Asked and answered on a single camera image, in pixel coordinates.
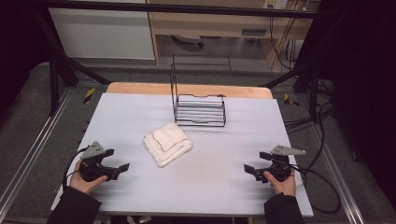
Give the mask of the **light wooden desk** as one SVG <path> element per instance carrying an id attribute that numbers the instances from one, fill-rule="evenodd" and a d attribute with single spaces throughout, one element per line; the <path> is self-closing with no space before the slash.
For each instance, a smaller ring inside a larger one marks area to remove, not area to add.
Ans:
<path id="1" fill-rule="evenodd" d="M 284 9 L 302 11 L 307 0 L 288 0 Z M 263 8 L 264 0 L 146 0 L 149 4 L 190 5 L 210 7 Z M 209 14 L 148 14 L 154 35 L 199 35 L 217 37 L 257 38 L 267 65 L 277 64 L 277 57 L 287 41 L 304 40 L 310 19 L 267 18 Z"/>

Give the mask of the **white table mat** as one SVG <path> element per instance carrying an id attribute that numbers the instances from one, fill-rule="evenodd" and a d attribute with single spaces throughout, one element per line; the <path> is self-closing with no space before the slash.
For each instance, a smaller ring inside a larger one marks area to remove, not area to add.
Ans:
<path id="1" fill-rule="evenodd" d="M 146 134 L 173 119 L 168 95 L 105 93 L 99 100 L 81 145 L 97 141 L 113 149 L 105 166 L 129 164 L 115 181 L 92 195 L 103 214 L 149 216 L 260 217 L 274 191 L 245 165 L 268 167 L 261 152 L 289 144 L 274 99 L 225 100 L 222 127 L 187 127 L 192 149 L 159 167 L 144 145 Z"/>

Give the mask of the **person's left hand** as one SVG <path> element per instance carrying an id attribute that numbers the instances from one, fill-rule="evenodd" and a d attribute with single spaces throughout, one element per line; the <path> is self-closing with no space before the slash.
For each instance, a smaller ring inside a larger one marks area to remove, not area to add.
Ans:
<path id="1" fill-rule="evenodd" d="M 87 182 L 81 177 L 79 171 L 76 171 L 71 176 L 70 187 L 85 194 L 90 194 L 96 187 L 100 186 L 106 181 L 107 181 L 107 176 L 103 175 L 91 182 Z"/>

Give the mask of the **white cabinet panel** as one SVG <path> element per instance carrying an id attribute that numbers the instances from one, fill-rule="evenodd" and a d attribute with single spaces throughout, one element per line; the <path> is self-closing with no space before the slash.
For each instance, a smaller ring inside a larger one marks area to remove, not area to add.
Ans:
<path id="1" fill-rule="evenodd" d="M 154 59 L 146 13 L 60 8 L 49 12 L 69 57 Z"/>

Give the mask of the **yellow black tape marker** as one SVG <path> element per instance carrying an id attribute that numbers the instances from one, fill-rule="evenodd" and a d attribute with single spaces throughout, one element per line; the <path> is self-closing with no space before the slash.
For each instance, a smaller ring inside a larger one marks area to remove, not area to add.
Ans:
<path id="1" fill-rule="evenodd" d="M 91 100 L 96 88 L 89 88 L 84 99 L 83 99 L 83 104 L 88 104 L 89 101 Z"/>
<path id="2" fill-rule="evenodd" d="M 287 93 L 284 93 L 284 103 L 287 105 L 300 106 L 297 101 L 292 101 Z"/>

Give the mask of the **white wall socket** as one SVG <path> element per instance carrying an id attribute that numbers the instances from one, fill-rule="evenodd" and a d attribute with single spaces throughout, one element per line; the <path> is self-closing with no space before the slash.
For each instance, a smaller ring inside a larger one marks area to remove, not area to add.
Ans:
<path id="1" fill-rule="evenodd" d="M 288 3 L 288 0 L 264 0 L 263 8 L 269 9 L 284 9 Z"/>

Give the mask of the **black metal frame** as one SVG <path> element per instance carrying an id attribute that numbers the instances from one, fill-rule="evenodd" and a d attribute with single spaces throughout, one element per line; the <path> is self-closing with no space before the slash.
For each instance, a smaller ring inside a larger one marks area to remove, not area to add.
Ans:
<path id="1" fill-rule="evenodd" d="M 71 1 L 71 0 L 31 0 L 26 4 L 30 13 L 34 17 L 36 27 L 43 34 L 44 46 L 49 55 L 50 77 L 51 77 L 51 112 L 58 106 L 55 102 L 59 98 L 55 92 L 58 88 L 56 83 L 56 64 L 61 66 L 61 77 L 67 86 L 76 86 L 77 77 L 72 67 L 86 74 L 88 77 L 101 84 L 108 85 L 110 80 L 99 76 L 87 67 L 71 59 L 61 47 L 57 40 L 56 32 L 53 32 L 47 20 L 43 17 L 42 11 L 51 8 L 67 9 L 88 9 L 88 10 L 109 10 L 109 11 L 136 11 L 155 13 L 178 13 L 178 14 L 209 14 L 227 16 L 249 16 L 268 18 L 294 18 L 294 19 L 321 19 L 332 16 L 326 11 L 297 11 L 286 9 L 253 9 L 246 7 L 210 7 L 210 6 L 190 6 L 190 5 L 169 5 L 169 4 L 139 4 L 120 2 L 97 2 L 97 1 Z"/>

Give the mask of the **grey chair base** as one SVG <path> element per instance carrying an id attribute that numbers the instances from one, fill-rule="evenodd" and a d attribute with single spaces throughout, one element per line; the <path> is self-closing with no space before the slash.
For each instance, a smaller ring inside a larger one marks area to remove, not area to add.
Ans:
<path id="1" fill-rule="evenodd" d="M 196 44 L 199 48 L 205 45 L 198 35 L 174 35 L 174 38 L 185 43 Z"/>

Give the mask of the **person's right hand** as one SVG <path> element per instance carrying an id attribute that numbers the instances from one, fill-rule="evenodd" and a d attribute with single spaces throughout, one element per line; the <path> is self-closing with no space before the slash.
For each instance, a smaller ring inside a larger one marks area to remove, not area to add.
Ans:
<path id="1" fill-rule="evenodd" d="M 295 172 L 292 171 L 290 176 L 283 182 L 278 181 L 271 173 L 266 171 L 264 176 L 267 178 L 268 182 L 272 185 L 276 194 L 283 193 L 287 196 L 296 195 L 296 182 L 295 182 Z"/>

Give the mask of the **black wire rack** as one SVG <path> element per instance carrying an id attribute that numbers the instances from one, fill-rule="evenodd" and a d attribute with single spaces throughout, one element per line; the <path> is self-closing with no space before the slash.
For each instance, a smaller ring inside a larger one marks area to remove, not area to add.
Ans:
<path id="1" fill-rule="evenodd" d="M 228 56 L 174 54 L 169 78 L 175 123 L 179 126 L 224 127 L 226 95 L 221 91 L 194 93 L 192 87 L 182 90 L 177 79 L 209 75 L 228 77 L 231 73 Z"/>

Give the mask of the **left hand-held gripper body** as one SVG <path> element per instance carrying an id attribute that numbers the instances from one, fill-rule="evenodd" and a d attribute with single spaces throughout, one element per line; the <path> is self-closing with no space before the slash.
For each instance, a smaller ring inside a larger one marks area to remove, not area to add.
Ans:
<path id="1" fill-rule="evenodd" d="M 106 158 L 105 153 L 106 149 L 97 141 L 88 145 L 80 157 L 81 163 L 79 166 L 80 175 L 85 181 L 91 182 L 103 175 L 107 176 L 107 180 L 118 179 L 119 168 L 106 167 L 102 164 L 103 159 Z"/>

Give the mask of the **white towel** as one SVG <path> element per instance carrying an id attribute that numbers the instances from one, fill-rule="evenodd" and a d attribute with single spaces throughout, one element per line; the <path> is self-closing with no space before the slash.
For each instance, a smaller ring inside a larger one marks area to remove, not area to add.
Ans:
<path id="1" fill-rule="evenodd" d="M 192 149 L 193 143 L 175 123 L 168 123 L 144 137 L 148 152 L 159 167 L 164 167 Z"/>

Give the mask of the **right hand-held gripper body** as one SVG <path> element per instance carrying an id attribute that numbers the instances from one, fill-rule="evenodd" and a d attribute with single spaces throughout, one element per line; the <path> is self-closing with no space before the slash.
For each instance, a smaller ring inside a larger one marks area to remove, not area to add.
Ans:
<path id="1" fill-rule="evenodd" d="M 286 180 L 291 173 L 290 155 L 304 155 L 305 151 L 277 145 L 267 153 L 272 155 L 272 159 L 270 160 L 272 165 L 268 168 L 255 169 L 253 174 L 256 180 L 261 181 L 262 183 L 268 182 L 267 178 L 264 176 L 264 172 L 266 171 L 271 173 L 280 182 Z"/>

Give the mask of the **aluminium floor rail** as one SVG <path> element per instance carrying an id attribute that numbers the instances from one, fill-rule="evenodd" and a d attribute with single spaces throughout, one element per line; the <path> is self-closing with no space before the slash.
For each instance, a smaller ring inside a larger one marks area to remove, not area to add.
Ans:
<path id="1" fill-rule="evenodd" d="M 365 224 L 364 218 L 361 214 L 361 210 L 357 206 L 354 197 L 347 185 L 347 182 L 338 168 L 334 156 L 332 155 L 330 148 L 327 146 L 324 138 L 324 133 L 319 126 L 312 128 L 312 133 L 315 136 L 316 142 L 318 143 L 320 157 L 323 159 L 325 167 L 328 170 L 329 176 L 334 184 L 336 190 L 340 195 L 341 205 L 346 213 L 346 216 L 350 224 Z"/>
<path id="2" fill-rule="evenodd" d="M 16 174 L 12 177 L 6 190 L 0 197 L 0 220 L 4 219 L 15 198 L 17 197 L 21 187 L 31 172 L 35 161 L 39 157 L 43 147 L 46 145 L 53 129 L 55 128 L 59 118 L 69 101 L 71 94 L 75 91 L 74 88 L 66 88 L 60 99 L 60 105 L 55 110 L 54 114 L 49 116 L 45 125 L 41 129 L 37 138 L 29 148 L 29 151 L 19 166 Z"/>

